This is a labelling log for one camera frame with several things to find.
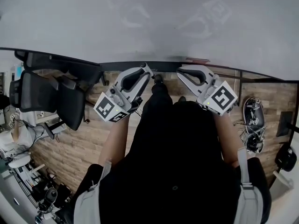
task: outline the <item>person's arm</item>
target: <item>person's arm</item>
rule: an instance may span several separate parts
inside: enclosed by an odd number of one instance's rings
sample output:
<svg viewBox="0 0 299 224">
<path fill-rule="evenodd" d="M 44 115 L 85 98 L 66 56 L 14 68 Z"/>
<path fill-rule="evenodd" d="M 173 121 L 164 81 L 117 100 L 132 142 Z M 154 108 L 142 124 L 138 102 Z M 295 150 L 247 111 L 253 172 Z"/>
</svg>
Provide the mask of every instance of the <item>person's arm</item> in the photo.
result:
<svg viewBox="0 0 299 224">
<path fill-rule="evenodd" d="M 104 166 L 106 160 L 109 160 L 113 166 L 125 157 L 129 118 L 128 115 L 112 125 L 110 134 L 100 153 L 99 165 Z"/>
<path fill-rule="evenodd" d="M 14 120 L 14 131 L 12 133 L 14 142 L 17 142 L 19 140 L 19 135 L 20 135 L 19 122 L 16 120 L 16 118 L 17 118 L 17 116 L 15 117 L 15 120 Z"/>
<path fill-rule="evenodd" d="M 238 167 L 238 149 L 244 147 L 241 138 L 227 113 L 222 116 L 214 114 L 214 120 L 224 161 L 233 167 Z"/>
</svg>

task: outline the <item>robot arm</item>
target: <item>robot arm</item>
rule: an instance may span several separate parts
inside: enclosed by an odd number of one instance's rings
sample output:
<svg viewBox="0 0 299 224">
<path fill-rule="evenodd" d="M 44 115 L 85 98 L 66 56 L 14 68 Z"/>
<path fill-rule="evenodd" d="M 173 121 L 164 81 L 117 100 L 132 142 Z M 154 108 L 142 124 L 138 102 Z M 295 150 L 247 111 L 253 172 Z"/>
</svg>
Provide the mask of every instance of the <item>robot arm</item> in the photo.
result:
<svg viewBox="0 0 299 224">
<path fill-rule="evenodd" d="M 102 93 L 94 110 L 105 121 L 118 122 L 138 109 L 141 95 L 154 74 L 146 63 L 123 71 L 106 93 Z"/>
<path fill-rule="evenodd" d="M 237 100 L 226 81 L 222 82 L 209 68 L 203 65 L 187 65 L 178 68 L 178 78 L 197 96 L 196 102 L 203 108 L 222 116 Z M 187 75 L 196 77 L 196 83 Z"/>
</svg>

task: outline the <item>floor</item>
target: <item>floor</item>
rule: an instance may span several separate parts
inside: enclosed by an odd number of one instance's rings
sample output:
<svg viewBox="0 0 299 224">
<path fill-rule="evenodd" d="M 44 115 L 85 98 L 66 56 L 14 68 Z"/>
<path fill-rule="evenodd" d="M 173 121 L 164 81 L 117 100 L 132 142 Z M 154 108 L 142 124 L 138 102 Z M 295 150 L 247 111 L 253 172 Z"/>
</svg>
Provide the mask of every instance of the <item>floor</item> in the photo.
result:
<svg viewBox="0 0 299 224">
<path fill-rule="evenodd" d="M 238 75 L 238 71 L 234 70 L 211 69 L 219 74 Z M 118 72 L 105 73 L 110 83 L 114 82 L 118 74 Z M 186 96 L 187 100 L 196 100 L 195 96 L 178 80 L 175 73 L 163 73 L 162 75 L 173 102 L 176 102 L 182 95 Z M 243 76 L 259 77 L 250 73 L 244 73 Z M 225 80 L 238 94 L 239 80 L 231 78 L 225 78 Z M 151 80 L 142 95 L 142 104 L 151 96 L 152 85 L 153 81 Z M 103 86 L 102 83 L 96 84 L 88 99 L 95 103 L 99 95 L 106 90 L 107 87 Z M 282 111 L 295 112 L 296 92 L 297 86 L 295 84 L 244 84 L 242 88 L 242 101 L 247 97 L 256 96 L 261 99 L 264 106 L 267 124 L 266 141 L 263 152 L 257 156 L 261 160 L 268 183 L 273 178 L 273 171 L 277 169 L 274 159 L 281 146 L 279 143 L 289 140 L 289 135 L 276 137 L 280 113 Z M 49 168 L 51 172 L 57 175 L 56 181 L 58 183 L 63 182 L 73 192 L 77 190 L 88 167 L 97 162 L 102 144 L 105 142 L 112 125 L 103 122 L 91 107 L 86 106 L 85 113 L 91 121 L 89 124 L 82 123 L 77 131 L 68 128 L 60 133 L 56 140 L 50 138 L 40 140 L 31 149 L 32 158 L 36 165 L 44 163 L 46 167 L 43 168 L 43 171 L 45 172 L 45 169 Z M 242 107 L 235 106 L 230 118 L 233 122 L 242 120 Z M 130 150 L 139 120 L 140 117 L 136 113 L 130 117 L 126 152 Z"/>
</svg>

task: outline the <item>shoulder strap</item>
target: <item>shoulder strap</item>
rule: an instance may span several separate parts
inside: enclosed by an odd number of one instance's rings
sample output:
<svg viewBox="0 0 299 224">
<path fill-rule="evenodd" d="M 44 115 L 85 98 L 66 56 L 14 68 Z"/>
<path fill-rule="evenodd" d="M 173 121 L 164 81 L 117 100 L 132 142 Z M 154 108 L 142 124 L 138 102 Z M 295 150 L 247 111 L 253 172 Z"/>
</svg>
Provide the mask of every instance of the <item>shoulder strap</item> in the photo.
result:
<svg viewBox="0 0 299 224">
<path fill-rule="evenodd" d="M 258 188 L 249 180 L 246 147 L 238 150 L 241 169 L 241 193 L 234 224 L 260 224 L 263 215 L 263 198 Z"/>
<path fill-rule="evenodd" d="M 101 178 L 97 184 L 93 184 L 88 191 L 82 193 L 75 205 L 74 224 L 100 224 L 99 192 L 100 181 L 110 172 L 111 162 L 106 161 Z"/>
</svg>

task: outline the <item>chair backrest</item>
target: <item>chair backrest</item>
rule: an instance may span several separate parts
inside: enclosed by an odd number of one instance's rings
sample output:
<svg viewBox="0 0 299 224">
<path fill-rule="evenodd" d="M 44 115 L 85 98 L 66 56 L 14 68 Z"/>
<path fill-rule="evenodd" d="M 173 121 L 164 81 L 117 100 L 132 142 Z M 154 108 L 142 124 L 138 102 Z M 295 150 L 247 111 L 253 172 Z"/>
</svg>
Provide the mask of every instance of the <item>chair backrest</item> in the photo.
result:
<svg viewBox="0 0 299 224">
<path fill-rule="evenodd" d="M 25 70 L 19 80 L 10 84 L 10 102 L 21 112 L 57 111 L 68 127 L 77 130 L 84 115 L 85 93 L 78 87 L 69 89 L 61 78 L 57 81 L 58 90 L 54 89 L 50 79 Z"/>
<path fill-rule="evenodd" d="M 19 80 L 11 82 L 9 99 L 21 112 L 55 112 L 57 109 L 57 91 L 48 79 L 31 71 L 23 71 Z"/>
<path fill-rule="evenodd" d="M 52 56 L 43 53 L 15 51 L 14 56 L 23 61 L 24 69 L 29 71 L 50 69 L 66 73 L 69 70 L 69 63 L 52 60 Z"/>
<path fill-rule="evenodd" d="M 72 130 L 77 130 L 84 115 L 85 93 L 80 88 L 71 90 L 60 84 L 57 100 L 60 119 Z"/>
<path fill-rule="evenodd" d="M 15 51 L 14 56 L 23 61 L 24 69 L 29 71 L 51 69 L 69 73 L 79 80 L 96 84 L 101 78 L 99 65 L 63 56 L 47 55 L 37 52 Z"/>
</svg>

